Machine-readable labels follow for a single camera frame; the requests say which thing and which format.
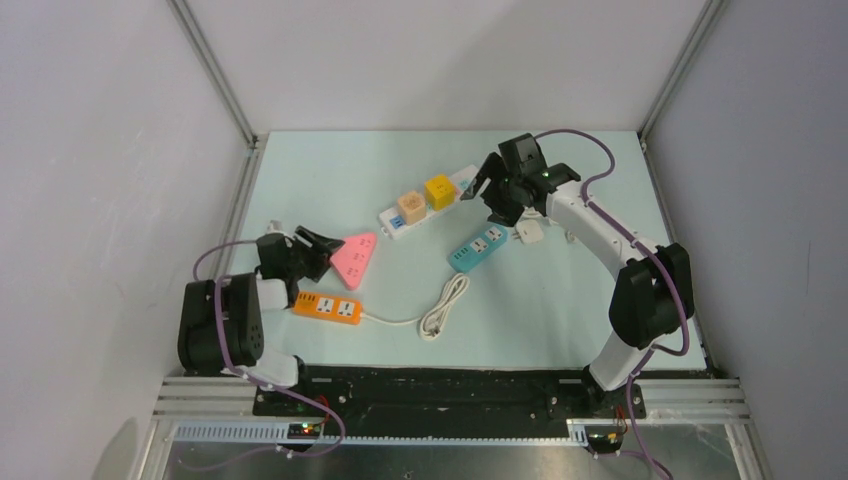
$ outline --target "yellow cube socket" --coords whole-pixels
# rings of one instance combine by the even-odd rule
[[[450,179],[441,174],[427,180],[424,184],[424,196],[433,210],[439,211],[453,203],[456,192]]]

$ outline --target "beige cube socket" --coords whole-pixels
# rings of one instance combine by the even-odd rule
[[[415,190],[398,198],[398,212],[407,225],[424,220],[427,216],[427,202],[424,195]]]

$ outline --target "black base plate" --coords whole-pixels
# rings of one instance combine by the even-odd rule
[[[345,421],[347,434],[414,438],[567,437],[567,419],[615,418],[623,388],[602,403],[588,399],[580,370],[497,371],[432,368],[310,366],[292,390],[323,395]],[[261,392],[257,416],[323,417],[323,412],[276,392]],[[634,386],[633,395],[641,397]],[[645,405],[634,405],[645,418]],[[338,434],[335,422],[325,433]]]

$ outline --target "white power strip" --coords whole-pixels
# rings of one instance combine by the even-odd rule
[[[459,204],[459,196],[462,195],[462,192],[464,192],[466,188],[468,188],[468,185],[471,184],[471,181],[474,180],[476,175],[477,167],[475,165],[469,165],[448,177],[453,184],[454,194],[456,195],[453,203],[439,211],[433,210],[428,204],[427,215],[412,225],[407,225],[406,222],[403,221],[403,217],[400,216],[400,213],[397,211],[397,207],[389,208],[378,216],[380,224],[382,225],[380,230],[382,230],[383,233],[392,240],[397,240],[398,238],[406,235],[409,231],[424,225],[428,221],[440,215],[443,215],[445,212]]]

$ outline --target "white wall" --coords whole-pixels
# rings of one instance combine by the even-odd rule
[[[848,4],[731,2],[649,140],[778,479],[848,478]]]
[[[126,474],[244,153],[164,0],[0,3],[0,478]]]
[[[635,130],[704,0],[190,3],[257,131]]]

